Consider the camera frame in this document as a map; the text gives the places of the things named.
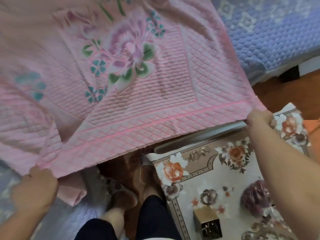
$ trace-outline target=orange object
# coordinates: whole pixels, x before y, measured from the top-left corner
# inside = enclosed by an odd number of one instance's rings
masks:
[[[303,125],[308,131],[312,152],[320,162],[320,120],[304,120]]]

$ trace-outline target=black leggings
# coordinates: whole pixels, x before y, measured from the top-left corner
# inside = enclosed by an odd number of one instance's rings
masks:
[[[144,201],[138,219],[136,240],[148,238],[182,240],[166,202],[155,195]],[[95,218],[86,222],[74,240],[117,240],[117,237],[109,222]]]

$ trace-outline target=person's right hand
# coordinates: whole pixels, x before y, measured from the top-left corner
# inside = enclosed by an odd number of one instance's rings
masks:
[[[11,198],[19,212],[46,214],[58,192],[58,180],[50,169],[34,166],[14,186]]]
[[[255,124],[261,124],[261,123],[266,123],[270,125],[272,119],[273,119],[273,114],[269,110],[260,111],[257,109],[253,109],[248,114],[246,124],[248,126],[253,126]]]

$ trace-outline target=pink quilt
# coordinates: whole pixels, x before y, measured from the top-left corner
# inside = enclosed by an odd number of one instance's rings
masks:
[[[82,4],[1,12],[0,157],[20,174],[63,177],[264,109],[210,0]]]

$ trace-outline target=gold box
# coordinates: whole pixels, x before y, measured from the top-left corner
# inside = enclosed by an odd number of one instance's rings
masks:
[[[220,220],[209,206],[205,205],[193,211],[196,231],[203,240],[222,238]]]

